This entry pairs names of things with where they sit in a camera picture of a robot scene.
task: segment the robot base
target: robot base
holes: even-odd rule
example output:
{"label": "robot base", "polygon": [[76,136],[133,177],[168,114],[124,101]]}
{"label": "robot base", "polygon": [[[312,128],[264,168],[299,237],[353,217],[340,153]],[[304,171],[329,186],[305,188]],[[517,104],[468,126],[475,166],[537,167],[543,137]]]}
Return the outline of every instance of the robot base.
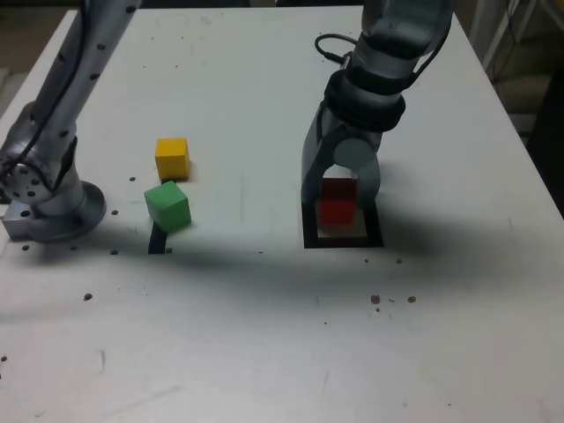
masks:
{"label": "robot base", "polygon": [[106,214],[102,191],[90,182],[82,182],[83,203],[61,216],[37,217],[27,205],[13,201],[4,216],[4,227],[13,241],[68,241],[93,230]]}

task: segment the yellow cube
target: yellow cube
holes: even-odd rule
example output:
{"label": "yellow cube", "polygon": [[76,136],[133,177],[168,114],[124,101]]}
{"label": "yellow cube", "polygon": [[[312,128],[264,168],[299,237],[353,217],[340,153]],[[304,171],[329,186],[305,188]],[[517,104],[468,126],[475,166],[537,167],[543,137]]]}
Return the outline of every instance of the yellow cube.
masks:
{"label": "yellow cube", "polygon": [[186,138],[159,138],[155,161],[162,181],[182,181],[190,173],[190,155]]}

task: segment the red cube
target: red cube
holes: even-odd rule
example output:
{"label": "red cube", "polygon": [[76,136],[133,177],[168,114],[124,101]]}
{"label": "red cube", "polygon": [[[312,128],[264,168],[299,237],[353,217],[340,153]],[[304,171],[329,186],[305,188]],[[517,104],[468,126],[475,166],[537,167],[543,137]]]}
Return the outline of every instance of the red cube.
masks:
{"label": "red cube", "polygon": [[356,212],[356,181],[354,179],[323,179],[319,219],[322,225],[351,225]]}

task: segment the floor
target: floor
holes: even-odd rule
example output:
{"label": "floor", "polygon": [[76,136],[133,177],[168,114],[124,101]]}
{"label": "floor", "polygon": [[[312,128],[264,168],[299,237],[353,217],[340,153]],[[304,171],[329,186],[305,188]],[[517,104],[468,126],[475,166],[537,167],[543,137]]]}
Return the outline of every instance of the floor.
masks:
{"label": "floor", "polygon": [[0,117],[68,8],[0,7]]}

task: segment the dark stain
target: dark stain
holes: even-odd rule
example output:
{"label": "dark stain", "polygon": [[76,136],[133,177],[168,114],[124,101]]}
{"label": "dark stain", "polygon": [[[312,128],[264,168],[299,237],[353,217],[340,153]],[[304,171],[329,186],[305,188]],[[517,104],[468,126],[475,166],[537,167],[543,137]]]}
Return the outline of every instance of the dark stain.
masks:
{"label": "dark stain", "polygon": [[121,406],[119,406],[119,407],[117,407],[113,410],[105,412],[103,417],[105,419],[108,419],[108,418],[113,417],[117,414],[121,414],[123,412],[129,412],[129,411],[136,409],[136,408],[139,408],[139,407],[141,407],[145,404],[149,404],[153,401],[162,399],[164,397],[168,397],[169,395],[176,394],[176,393],[180,392],[181,390],[184,390],[184,387],[181,386],[181,385],[172,386],[172,387],[168,388],[167,390],[162,390],[160,392],[156,392],[155,394],[152,394],[149,397],[139,398],[136,401],[121,405]]}

